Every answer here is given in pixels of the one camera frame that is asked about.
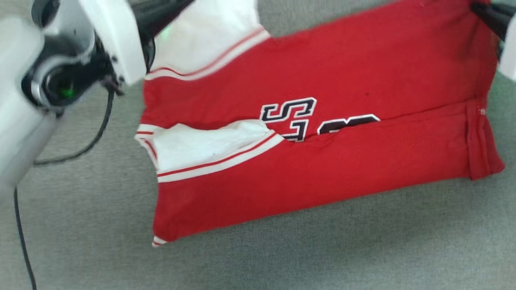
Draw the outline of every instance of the jersey number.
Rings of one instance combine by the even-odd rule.
[[[290,129],[295,130],[295,132],[283,134],[282,136],[290,141],[302,142],[307,135],[308,123],[310,121],[306,118],[314,114],[316,104],[317,100],[310,97],[286,101],[281,106],[279,104],[264,105],[262,106],[260,119],[265,123],[284,122],[292,117],[292,112],[294,111],[294,120],[291,121]],[[354,116],[348,119],[329,120],[321,123],[317,133],[319,135],[334,133],[345,127],[379,121],[380,119],[373,114]]]

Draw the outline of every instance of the black cable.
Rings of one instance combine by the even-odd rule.
[[[55,158],[55,159],[36,161],[36,162],[34,162],[34,166],[59,164],[59,163],[77,159],[77,158],[81,157],[82,155],[90,152],[91,149],[93,149],[93,147],[95,147],[95,145],[100,141],[100,139],[102,138],[102,135],[104,134],[104,131],[107,128],[107,124],[109,123],[109,117],[111,116],[111,111],[113,109],[113,100],[114,99],[115,99],[115,91],[109,90],[109,94],[107,96],[106,114],[104,115],[104,120],[102,121],[102,125],[99,129],[99,132],[95,136],[95,139],[92,142],[90,142],[84,149],[82,149],[81,151],[79,151],[75,154],[72,154],[72,155]],[[18,203],[18,189],[17,188],[14,190],[14,213],[16,215],[16,224],[18,226],[18,235],[20,236],[20,243],[22,245],[22,251],[23,251],[23,259],[25,260],[25,266],[27,267],[27,272],[29,274],[30,283],[32,285],[32,289],[37,290],[38,288],[36,286],[36,278],[34,278],[34,272],[30,265],[29,255],[27,253],[27,246],[25,245],[25,237],[23,236],[22,220],[20,218],[20,206]]]
[[[30,283],[32,284],[33,290],[37,290],[36,278],[34,278],[34,272],[30,265],[29,255],[27,253],[27,246],[25,245],[25,238],[23,236],[22,219],[20,218],[20,206],[18,205],[18,189],[14,190],[14,214],[16,215],[16,224],[18,226],[18,235],[20,236],[20,243],[22,244],[23,259],[25,260],[25,266],[29,273]]]
[[[72,155],[63,156],[60,158],[52,158],[52,159],[47,159],[47,160],[36,161],[36,162],[34,162],[34,166],[46,166],[46,165],[52,165],[52,164],[60,164],[60,163],[64,163],[67,161],[77,159],[77,158],[83,156],[84,154],[90,152],[91,149],[93,149],[93,147],[95,147],[95,145],[100,141],[100,139],[102,138],[102,135],[104,134],[104,131],[106,130],[107,123],[109,122],[109,116],[111,116],[111,110],[113,108],[113,99],[114,98],[115,98],[115,91],[109,90],[104,121],[102,121],[102,125],[99,129],[99,132],[95,136],[95,139],[91,143],[89,143],[84,149],[82,149],[81,151],[79,151],[75,154],[72,154]]]

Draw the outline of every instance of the red stripe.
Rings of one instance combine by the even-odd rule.
[[[166,173],[161,173],[161,174],[158,174],[158,177],[169,176],[169,175],[173,175],[173,174],[177,174],[177,173],[181,173],[181,172],[186,172],[186,171],[190,171],[190,170],[196,170],[196,169],[199,169],[199,168],[204,168],[204,167],[209,167],[209,166],[221,164],[221,163],[226,162],[226,161],[228,161],[230,159],[238,157],[238,156],[240,156],[242,154],[245,154],[247,152],[255,150],[256,148],[260,147],[261,145],[263,145],[264,143],[266,143],[270,139],[274,138],[274,136],[275,136],[275,134],[272,134],[270,137],[268,137],[267,139],[263,140],[262,142],[260,142],[256,146],[254,146],[253,148],[248,149],[246,151],[242,151],[240,153],[237,153],[237,154],[235,154],[233,156],[230,156],[230,157],[228,157],[226,159],[223,159],[223,160],[220,160],[220,161],[217,161],[217,162],[213,162],[213,163],[198,165],[198,166],[195,166],[195,167],[190,167],[190,168],[180,169],[180,170],[176,170],[176,171],[170,171],[170,172],[166,172]]]
[[[148,140],[145,140],[144,141],[145,144],[149,145],[149,148],[151,149],[152,151],[152,154],[154,155],[154,159],[158,159],[158,155],[156,154],[156,151],[154,150],[154,147],[152,147],[152,144],[148,141]]]
[[[136,135],[154,135],[154,132],[138,131],[138,132],[136,132]]]
[[[263,27],[260,27],[258,28],[257,30],[253,31],[250,35],[248,35],[246,38],[240,40],[239,42],[237,42],[235,45],[233,45],[232,47],[230,47],[228,50],[226,50],[223,54],[221,54],[217,59],[215,59],[214,61],[212,61],[210,64],[208,64],[206,67],[202,68],[202,69],[198,69],[194,72],[191,72],[191,73],[187,73],[187,74],[181,74],[171,68],[159,68],[157,70],[154,70],[152,72],[150,72],[150,74],[152,73],[155,73],[157,71],[160,71],[160,70],[167,70],[167,71],[171,71],[175,74],[178,74],[180,76],[192,76],[192,75],[195,75],[195,74],[198,74],[198,73],[201,73],[211,67],[213,67],[214,65],[216,65],[221,59],[223,59],[226,55],[228,55],[232,50],[236,49],[237,47],[239,47],[240,45],[242,45],[244,42],[250,40],[251,38],[257,36],[258,34],[260,34],[261,32],[263,32],[265,29]]]

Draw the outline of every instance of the folded shirt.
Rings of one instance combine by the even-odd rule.
[[[496,43],[469,4],[405,0],[273,38],[255,0],[195,1],[157,37],[144,84],[153,245],[502,171]]]

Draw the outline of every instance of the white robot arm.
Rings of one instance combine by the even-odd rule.
[[[145,76],[154,37],[192,1],[33,0],[33,23],[0,20],[0,197],[95,84],[121,94]]]

